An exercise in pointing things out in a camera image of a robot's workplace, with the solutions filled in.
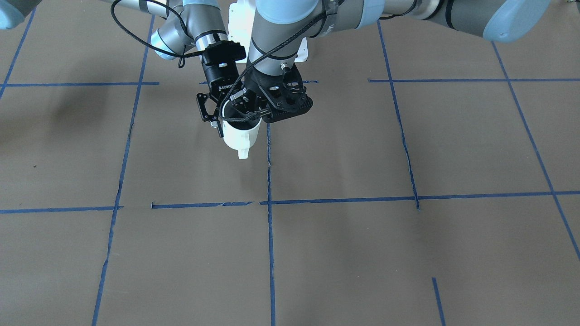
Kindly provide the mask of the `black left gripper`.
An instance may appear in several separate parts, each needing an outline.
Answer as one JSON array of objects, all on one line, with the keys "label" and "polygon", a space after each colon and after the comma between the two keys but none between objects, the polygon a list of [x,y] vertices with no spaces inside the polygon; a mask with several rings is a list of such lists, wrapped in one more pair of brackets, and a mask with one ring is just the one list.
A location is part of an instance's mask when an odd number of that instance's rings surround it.
[{"label": "black left gripper", "polygon": [[261,97],[244,88],[229,97],[229,119],[258,119],[268,115],[268,109],[261,107]]}]

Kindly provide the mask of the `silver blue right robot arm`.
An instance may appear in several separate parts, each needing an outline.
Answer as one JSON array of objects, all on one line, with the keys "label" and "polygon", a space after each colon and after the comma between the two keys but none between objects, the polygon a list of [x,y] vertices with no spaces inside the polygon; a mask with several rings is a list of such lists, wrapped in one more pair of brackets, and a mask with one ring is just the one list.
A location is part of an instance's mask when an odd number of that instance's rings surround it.
[{"label": "silver blue right robot arm", "polygon": [[[245,49],[228,39],[220,7],[213,0],[112,0],[110,13],[115,23],[130,37],[153,49],[166,60],[185,60],[200,57],[209,93],[198,94],[201,118],[209,122],[224,138],[220,114],[226,94],[238,78],[236,62],[245,57]],[[116,7],[136,9],[165,19],[165,23],[151,34],[148,41],[140,39],[125,27],[116,16]]]}]

